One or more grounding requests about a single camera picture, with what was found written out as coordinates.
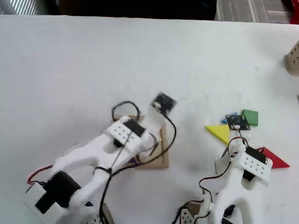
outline red triangle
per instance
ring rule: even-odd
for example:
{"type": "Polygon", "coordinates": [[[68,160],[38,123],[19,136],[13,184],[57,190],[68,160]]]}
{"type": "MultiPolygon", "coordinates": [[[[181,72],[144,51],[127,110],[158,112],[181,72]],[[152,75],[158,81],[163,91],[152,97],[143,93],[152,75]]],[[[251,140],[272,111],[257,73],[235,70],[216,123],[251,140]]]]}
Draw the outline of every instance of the red triangle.
{"type": "Polygon", "coordinates": [[[262,147],[260,149],[263,149],[263,154],[273,161],[272,169],[290,167],[289,164],[287,164],[285,161],[280,159],[277,155],[275,155],[273,152],[271,152],[266,147],[262,147]]]}

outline green square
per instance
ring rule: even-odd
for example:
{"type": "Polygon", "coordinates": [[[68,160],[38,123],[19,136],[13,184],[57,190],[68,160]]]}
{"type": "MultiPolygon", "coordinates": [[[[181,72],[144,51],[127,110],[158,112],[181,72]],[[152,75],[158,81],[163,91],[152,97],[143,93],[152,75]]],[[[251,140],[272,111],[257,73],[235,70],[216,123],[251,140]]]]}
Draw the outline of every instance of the green square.
{"type": "Polygon", "coordinates": [[[258,112],[257,111],[251,111],[244,109],[242,111],[242,115],[244,115],[248,121],[248,124],[252,126],[258,125],[258,112]]]}

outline white table surface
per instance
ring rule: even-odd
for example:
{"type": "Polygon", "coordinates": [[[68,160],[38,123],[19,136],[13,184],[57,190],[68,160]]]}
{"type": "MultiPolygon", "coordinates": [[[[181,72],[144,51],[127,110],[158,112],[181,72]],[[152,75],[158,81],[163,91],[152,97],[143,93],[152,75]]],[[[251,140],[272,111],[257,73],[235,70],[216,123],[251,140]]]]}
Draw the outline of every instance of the white table surface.
{"type": "MultiPolygon", "coordinates": [[[[263,223],[296,223],[299,77],[283,56],[298,33],[278,24],[0,16],[1,221],[39,224],[22,203],[30,172],[99,135],[114,104],[132,100],[146,112],[164,91],[178,101],[170,168],[115,177],[106,198],[115,223],[167,224],[200,198],[198,180],[214,174],[225,147],[204,126],[243,108],[259,111],[252,145],[291,166],[272,172],[263,223]]],[[[84,184],[91,169],[73,175],[84,184]]]]}

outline black circuit board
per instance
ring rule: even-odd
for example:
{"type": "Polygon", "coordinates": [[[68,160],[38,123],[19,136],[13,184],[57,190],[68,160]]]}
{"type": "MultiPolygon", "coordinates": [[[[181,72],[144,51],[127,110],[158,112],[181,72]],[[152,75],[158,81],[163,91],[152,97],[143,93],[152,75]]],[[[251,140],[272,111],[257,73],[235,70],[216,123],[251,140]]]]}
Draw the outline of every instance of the black circuit board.
{"type": "Polygon", "coordinates": [[[177,104],[176,100],[170,98],[166,94],[160,92],[156,98],[151,102],[151,106],[154,107],[159,113],[168,115],[174,106],[177,104]]]}
{"type": "Polygon", "coordinates": [[[248,121],[244,115],[225,115],[228,127],[231,131],[247,131],[250,130],[248,121]]]}

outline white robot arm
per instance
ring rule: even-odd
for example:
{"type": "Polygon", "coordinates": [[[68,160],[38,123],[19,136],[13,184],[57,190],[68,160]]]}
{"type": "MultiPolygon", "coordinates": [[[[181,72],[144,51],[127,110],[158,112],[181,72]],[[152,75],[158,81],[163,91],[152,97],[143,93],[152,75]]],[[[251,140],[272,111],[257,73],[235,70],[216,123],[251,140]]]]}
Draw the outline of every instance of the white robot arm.
{"type": "Polygon", "coordinates": [[[99,204],[93,197],[107,183],[109,172],[114,173],[137,154],[143,160],[150,154],[146,149],[156,143],[153,139],[159,140],[165,116],[175,103],[160,93],[142,123],[123,116],[87,145],[59,157],[47,183],[35,183],[27,191],[25,204],[44,224],[88,223],[99,213],[99,204]],[[81,188],[66,172],[84,166],[93,166],[95,170],[90,182],[81,188]]]}
{"type": "MultiPolygon", "coordinates": [[[[236,131],[230,132],[230,139],[235,139],[237,135],[236,131]]],[[[208,212],[210,214],[205,219],[198,218],[196,224],[262,224],[262,199],[270,179],[272,160],[267,158],[265,163],[259,161],[256,155],[260,152],[245,146],[242,139],[235,139],[228,150],[230,154],[215,162],[217,175],[224,172],[224,188],[217,194],[212,193],[213,202],[209,194],[204,194],[198,217],[208,212]],[[246,172],[251,176],[249,180],[244,178],[246,172]],[[226,209],[232,205],[239,211],[239,215],[234,211],[235,214],[232,214],[229,221],[223,216],[226,209]]]]}

